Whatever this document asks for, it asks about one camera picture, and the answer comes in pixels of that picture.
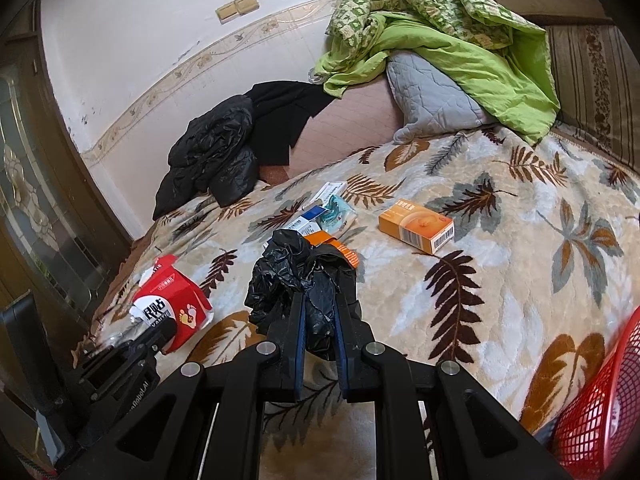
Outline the teal tissue packet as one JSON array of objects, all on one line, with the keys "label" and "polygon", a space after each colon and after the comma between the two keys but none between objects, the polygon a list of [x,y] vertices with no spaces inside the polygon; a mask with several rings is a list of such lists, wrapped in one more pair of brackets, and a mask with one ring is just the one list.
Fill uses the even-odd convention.
[{"label": "teal tissue packet", "polygon": [[326,211],[318,217],[318,226],[335,238],[345,234],[357,219],[356,210],[341,196],[332,195],[323,207]]}]

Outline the leaf patterned bed blanket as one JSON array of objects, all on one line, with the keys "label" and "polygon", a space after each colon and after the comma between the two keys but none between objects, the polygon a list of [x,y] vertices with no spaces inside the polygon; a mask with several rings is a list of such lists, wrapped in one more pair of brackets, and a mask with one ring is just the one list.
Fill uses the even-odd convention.
[{"label": "leaf patterned bed blanket", "polygon": [[[530,432],[597,373],[639,303],[639,176],[558,125],[536,146],[500,129],[365,148],[228,207],[200,196],[158,220],[74,356],[134,336],[129,308],[156,258],[199,284],[212,317],[157,362],[230,361],[258,341],[244,300],[276,229],[326,182],[345,181],[357,219],[357,297],[374,336],[408,358],[460,362]],[[378,229],[398,200],[454,222],[434,255]]]}]

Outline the red plastic mesh basket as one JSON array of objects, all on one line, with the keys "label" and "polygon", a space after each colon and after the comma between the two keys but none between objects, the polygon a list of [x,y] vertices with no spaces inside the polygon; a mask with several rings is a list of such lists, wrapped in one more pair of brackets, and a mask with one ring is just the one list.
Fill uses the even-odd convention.
[{"label": "red plastic mesh basket", "polygon": [[575,479],[597,479],[622,456],[639,422],[639,313],[603,366],[560,416],[552,452]]}]

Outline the orange medicine box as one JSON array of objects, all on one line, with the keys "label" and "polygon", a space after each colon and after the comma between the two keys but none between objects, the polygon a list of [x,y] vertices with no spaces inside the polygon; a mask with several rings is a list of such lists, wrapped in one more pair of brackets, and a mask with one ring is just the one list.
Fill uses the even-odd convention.
[{"label": "orange medicine box", "polygon": [[398,200],[384,210],[378,216],[378,229],[429,255],[454,238],[451,219],[408,200]]}]

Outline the green patterned quilt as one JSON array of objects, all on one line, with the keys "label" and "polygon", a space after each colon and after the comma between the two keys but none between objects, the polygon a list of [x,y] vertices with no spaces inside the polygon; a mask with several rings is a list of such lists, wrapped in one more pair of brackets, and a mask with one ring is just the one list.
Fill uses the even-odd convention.
[{"label": "green patterned quilt", "polygon": [[341,0],[314,79],[339,98],[416,52],[528,144],[560,109],[546,31],[495,0]]}]

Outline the stained glass wooden door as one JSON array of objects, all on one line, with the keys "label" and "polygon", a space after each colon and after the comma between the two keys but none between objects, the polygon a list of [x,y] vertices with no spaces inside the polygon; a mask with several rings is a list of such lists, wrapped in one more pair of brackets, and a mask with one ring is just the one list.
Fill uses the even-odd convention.
[{"label": "stained glass wooden door", "polygon": [[33,292],[69,361],[129,248],[64,128],[27,3],[1,34],[1,302]]}]

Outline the orange snack wrapper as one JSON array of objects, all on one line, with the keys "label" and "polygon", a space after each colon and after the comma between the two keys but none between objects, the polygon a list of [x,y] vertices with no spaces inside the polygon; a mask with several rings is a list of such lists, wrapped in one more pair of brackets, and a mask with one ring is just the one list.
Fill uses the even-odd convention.
[{"label": "orange snack wrapper", "polygon": [[318,232],[305,235],[304,239],[308,240],[308,242],[314,247],[318,247],[320,245],[332,246],[333,248],[335,248],[341,253],[341,255],[349,262],[349,264],[354,269],[358,268],[359,258],[356,252],[353,252],[346,245],[340,242],[336,237],[330,235],[329,233],[324,231],[318,231]]}]

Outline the black puffer jacket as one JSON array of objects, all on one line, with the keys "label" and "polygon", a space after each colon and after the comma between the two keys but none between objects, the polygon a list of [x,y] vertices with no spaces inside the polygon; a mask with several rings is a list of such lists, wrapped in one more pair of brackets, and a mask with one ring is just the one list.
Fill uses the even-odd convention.
[{"label": "black puffer jacket", "polygon": [[208,193],[221,207],[254,190],[258,163],[248,145],[253,102],[238,94],[189,122],[168,154],[169,171],[155,195],[155,220]]}]

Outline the grey quilted pillow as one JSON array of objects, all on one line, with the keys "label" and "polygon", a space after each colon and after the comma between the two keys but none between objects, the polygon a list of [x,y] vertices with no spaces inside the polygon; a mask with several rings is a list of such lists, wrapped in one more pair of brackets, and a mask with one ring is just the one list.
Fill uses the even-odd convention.
[{"label": "grey quilted pillow", "polygon": [[386,77],[404,116],[404,125],[394,133],[395,144],[498,124],[456,82],[416,52],[393,51]]}]

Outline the beige wall switches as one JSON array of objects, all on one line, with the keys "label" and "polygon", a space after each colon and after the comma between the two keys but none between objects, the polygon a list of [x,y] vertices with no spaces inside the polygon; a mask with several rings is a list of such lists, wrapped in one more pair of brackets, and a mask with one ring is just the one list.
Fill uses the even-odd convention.
[{"label": "beige wall switches", "polygon": [[218,8],[216,15],[221,23],[227,23],[239,16],[250,14],[258,9],[258,0],[232,0]]}]

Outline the white barcode box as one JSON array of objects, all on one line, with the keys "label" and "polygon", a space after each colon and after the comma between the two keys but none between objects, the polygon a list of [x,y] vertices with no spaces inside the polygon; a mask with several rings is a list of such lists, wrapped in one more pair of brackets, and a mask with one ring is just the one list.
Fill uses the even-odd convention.
[{"label": "white barcode box", "polygon": [[311,201],[321,205],[327,204],[332,196],[341,196],[346,188],[347,183],[345,181],[326,182],[322,185],[322,188],[311,197]]}]

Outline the blue white medicine box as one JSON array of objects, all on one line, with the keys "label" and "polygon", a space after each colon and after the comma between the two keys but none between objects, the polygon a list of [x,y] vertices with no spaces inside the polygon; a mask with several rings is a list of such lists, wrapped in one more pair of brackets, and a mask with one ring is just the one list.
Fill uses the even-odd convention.
[{"label": "blue white medicine box", "polygon": [[295,231],[301,236],[308,236],[321,231],[318,220],[328,210],[320,205],[313,206],[294,220],[288,222],[283,229]]}]

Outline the black plastic bag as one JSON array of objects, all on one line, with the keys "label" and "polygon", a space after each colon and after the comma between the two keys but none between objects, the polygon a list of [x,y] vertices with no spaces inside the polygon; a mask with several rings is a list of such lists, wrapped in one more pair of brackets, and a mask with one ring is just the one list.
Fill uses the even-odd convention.
[{"label": "black plastic bag", "polygon": [[335,359],[334,308],[342,298],[352,318],[361,318],[357,272],[334,246],[312,246],[293,230],[277,230],[255,262],[245,305],[258,333],[291,315],[294,295],[303,295],[305,349],[326,361]]}]

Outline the red foot patch packet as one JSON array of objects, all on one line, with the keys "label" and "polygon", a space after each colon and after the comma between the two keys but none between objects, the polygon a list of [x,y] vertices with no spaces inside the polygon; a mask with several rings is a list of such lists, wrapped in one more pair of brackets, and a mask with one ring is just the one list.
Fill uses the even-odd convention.
[{"label": "red foot patch packet", "polygon": [[146,326],[155,327],[164,318],[176,322],[176,333],[162,348],[168,354],[182,347],[209,320],[212,310],[198,284],[175,268],[177,257],[156,258],[143,272],[129,314]]}]

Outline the striped brown sofa cushion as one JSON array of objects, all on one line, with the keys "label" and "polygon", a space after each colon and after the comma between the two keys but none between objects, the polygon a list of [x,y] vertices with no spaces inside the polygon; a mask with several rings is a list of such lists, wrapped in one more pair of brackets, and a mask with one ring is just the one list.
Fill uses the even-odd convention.
[{"label": "striped brown sofa cushion", "polygon": [[547,28],[560,121],[570,134],[639,170],[639,62],[613,25]]}]

